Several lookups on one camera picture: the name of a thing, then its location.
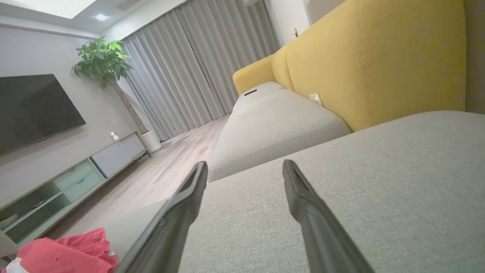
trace white cabinet door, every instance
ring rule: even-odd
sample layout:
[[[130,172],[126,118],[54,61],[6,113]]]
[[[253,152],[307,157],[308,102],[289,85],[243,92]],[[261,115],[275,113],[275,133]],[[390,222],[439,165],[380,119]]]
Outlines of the white cabinet door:
[[[145,150],[145,147],[140,139],[136,134],[133,134],[122,141],[115,142],[91,158],[104,176],[108,178],[132,161],[143,150]]]

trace small white figurine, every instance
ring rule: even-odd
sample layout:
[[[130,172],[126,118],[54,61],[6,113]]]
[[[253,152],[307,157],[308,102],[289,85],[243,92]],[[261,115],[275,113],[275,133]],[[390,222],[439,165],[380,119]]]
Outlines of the small white figurine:
[[[117,141],[118,139],[120,139],[120,137],[117,136],[115,132],[111,132],[110,136],[113,138],[114,141]]]

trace red clothing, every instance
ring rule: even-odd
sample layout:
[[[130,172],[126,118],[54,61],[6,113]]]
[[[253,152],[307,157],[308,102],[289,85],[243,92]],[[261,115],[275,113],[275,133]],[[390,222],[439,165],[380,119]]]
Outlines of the red clothing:
[[[28,273],[109,273],[119,264],[109,252],[110,242],[106,241],[104,229],[98,228],[57,241],[34,240],[19,249],[17,259]]]

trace green leaves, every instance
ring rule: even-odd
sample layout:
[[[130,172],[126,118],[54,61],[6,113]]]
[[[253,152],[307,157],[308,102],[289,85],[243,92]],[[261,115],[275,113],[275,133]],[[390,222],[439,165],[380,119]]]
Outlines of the green leaves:
[[[95,52],[95,53],[94,53],[94,55],[95,55],[96,57],[98,57],[99,59],[104,60],[104,55],[103,55],[103,53],[101,53],[101,52]]]
[[[78,77],[81,74],[95,78],[102,88],[105,88],[110,79],[127,77],[127,71],[132,67],[126,63],[125,59],[131,58],[122,53],[122,41],[108,43],[104,37],[90,41],[76,49],[79,61],[71,72]]]

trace wooden floor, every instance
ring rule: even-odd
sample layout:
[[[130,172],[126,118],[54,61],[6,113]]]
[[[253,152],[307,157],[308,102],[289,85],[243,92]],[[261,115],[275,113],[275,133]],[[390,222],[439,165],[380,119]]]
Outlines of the wooden floor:
[[[110,218],[169,198],[194,164],[208,159],[228,118],[211,121],[164,141],[152,158],[144,157],[114,178],[48,237],[86,233],[101,227]]]

